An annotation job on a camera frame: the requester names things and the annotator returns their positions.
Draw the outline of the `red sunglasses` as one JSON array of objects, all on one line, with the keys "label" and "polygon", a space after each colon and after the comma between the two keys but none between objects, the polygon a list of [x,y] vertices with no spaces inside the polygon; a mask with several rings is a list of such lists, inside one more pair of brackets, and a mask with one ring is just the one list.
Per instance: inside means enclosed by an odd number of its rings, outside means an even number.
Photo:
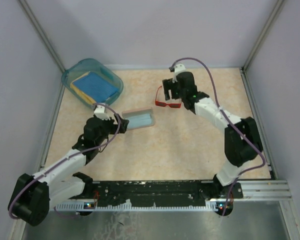
[{"label": "red sunglasses", "polygon": [[162,86],[159,86],[156,90],[154,103],[157,107],[169,107],[172,109],[180,109],[182,104],[181,102],[166,102],[158,100],[159,92],[162,90]]}]

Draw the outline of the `pink glasses case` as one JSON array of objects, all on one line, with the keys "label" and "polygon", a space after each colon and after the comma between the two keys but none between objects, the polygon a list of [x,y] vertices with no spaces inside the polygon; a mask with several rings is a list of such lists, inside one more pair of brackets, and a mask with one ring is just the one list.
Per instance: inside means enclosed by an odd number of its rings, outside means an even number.
[{"label": "pink glasses case", "polygon": [[152,127],[155,125],[155,117],[152,107],[135,108],[121,112],[122,118],[129,120],[127,130],[132,131]]}]

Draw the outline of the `light blue cleaning cloth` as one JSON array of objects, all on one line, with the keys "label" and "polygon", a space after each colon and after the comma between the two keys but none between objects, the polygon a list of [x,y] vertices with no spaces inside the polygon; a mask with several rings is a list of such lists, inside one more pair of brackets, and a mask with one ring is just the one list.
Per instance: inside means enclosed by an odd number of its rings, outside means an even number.
[{"label": "light blue cleaning cloth", "polygon": [[152,125],[153,120],[149,113],[135,115],[127,118],[129,120],[128,129],[137,129]]}]

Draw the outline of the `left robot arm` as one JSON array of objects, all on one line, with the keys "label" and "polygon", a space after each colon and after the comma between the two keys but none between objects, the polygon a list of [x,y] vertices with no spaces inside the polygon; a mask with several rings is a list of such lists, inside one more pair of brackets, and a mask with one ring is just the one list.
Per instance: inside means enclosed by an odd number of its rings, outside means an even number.
[{"label": "left robot arm", "polygon": [[129,120],[89,118],[83,134],[67,154],[49,167],[32,175],[22,174],[16,181],[7,210],[12,219],[21,219],[35,227],[49,210],[76,196],[85,199],[94,192],[93,179],[79,172],[116,137],[127,131]]}]

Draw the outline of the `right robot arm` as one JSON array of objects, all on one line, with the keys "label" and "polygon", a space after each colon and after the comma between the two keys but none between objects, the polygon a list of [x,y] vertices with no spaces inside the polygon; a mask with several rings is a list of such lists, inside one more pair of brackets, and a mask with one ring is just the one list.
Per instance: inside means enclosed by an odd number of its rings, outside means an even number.
[{"label": "right robot arm", "polygon": [[187,110],[203,117],[224,134],[226,160],[213,178],[213,192],[225,198],[231,192],[231,184],[243,171],[243,165],[263,151],[256,121],[223,110],[208,94],[198,91],[194,75],[189,71],[174,71],[172,78],[162,81],[162,86],[165,100],[180,99]]}]

